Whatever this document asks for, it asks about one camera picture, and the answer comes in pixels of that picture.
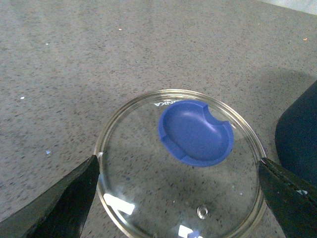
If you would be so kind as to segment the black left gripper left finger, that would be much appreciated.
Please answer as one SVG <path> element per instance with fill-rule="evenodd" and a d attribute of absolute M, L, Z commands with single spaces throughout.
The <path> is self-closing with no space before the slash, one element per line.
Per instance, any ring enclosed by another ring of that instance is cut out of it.
<path fill-rule="evenodd" d="M 0 223 L 2 238 L 79 238 L 100 174 L 92 155 L 76 169 Z"/>

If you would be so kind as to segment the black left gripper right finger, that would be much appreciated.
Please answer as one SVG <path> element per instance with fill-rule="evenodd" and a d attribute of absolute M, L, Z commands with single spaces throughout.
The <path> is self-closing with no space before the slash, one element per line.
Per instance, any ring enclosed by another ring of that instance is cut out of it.
<path fill-rule="evenodd" d="M 258 166 L 266 203 L 287 238 L 317 236 L 317 188 L 268 158 Z"/>

